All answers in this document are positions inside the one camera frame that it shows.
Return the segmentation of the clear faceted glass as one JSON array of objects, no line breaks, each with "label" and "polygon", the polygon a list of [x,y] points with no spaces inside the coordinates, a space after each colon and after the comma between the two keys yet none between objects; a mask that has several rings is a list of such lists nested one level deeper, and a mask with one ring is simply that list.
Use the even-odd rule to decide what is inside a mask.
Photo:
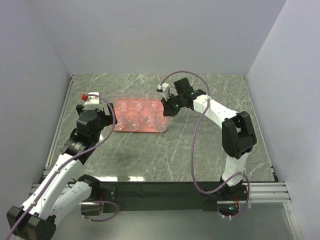
[{"label": "clear faceted glass", "polygon": [[116,100],[115,109],[120,112],[125,112],[129,107],[129,101],[126,97],[119,97]]},{"label": "clear faceted glass", "polygon": [[131,108],[140,112],[143,108],[144,94],[141,92],[131,92],[128,96],[128,100],[131,104]]}]

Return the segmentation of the clear round glass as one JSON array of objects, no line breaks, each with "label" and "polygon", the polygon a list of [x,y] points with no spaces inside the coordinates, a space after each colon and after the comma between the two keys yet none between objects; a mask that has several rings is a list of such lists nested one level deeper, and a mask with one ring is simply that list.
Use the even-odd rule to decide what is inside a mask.
[{"label": "clear round glass", "polygon": [[149,107],[157,110],[160,100],[160,94],[158,92],[149,91],[146,93],[145,102]]}]

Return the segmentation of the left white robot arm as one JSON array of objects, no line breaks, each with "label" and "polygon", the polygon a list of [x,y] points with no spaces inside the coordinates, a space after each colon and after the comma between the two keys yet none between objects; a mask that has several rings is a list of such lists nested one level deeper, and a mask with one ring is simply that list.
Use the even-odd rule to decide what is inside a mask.
[{"label": "left white robot arm", "polygon": [[109,202],[103,199],[101,182],[84,174],[63,193],[72,176],[84,166],[93,151],[102,144],[101,131],[117,123],[114,106],[106,114],[99,100],[86,101],[76,107],[76,128],[64,144],[55,167],[36,191],[20,206],[7,214],[10,235],[23,240],[50,240],[61,221],[80,203],[95,203],[99,210]]}]

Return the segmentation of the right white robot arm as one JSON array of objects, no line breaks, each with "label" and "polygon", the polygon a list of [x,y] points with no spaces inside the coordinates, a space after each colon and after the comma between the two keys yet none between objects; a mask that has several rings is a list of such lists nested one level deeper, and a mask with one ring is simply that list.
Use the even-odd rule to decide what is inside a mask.
[{"label": "right white robot arm", "polygon": [[198,183],[196,189],[204,195],[220,192],[226,200],[236,196],[243,183],[243,173],[249,153],[257,143],[256,133],[250,115],[246,111],[236,112],[217,101],[201,89],[193,89],[185,77],[174,82],[176,94],[170,93],[170,85],[161,83],[157,91],[163,94],[161,103],[165,117],[176,116],[180,109],[188,108],[207,117],[221,128],[221,143],[226,153],[224,172],[220,178],[220,186],[214,190],[202,190]]}]

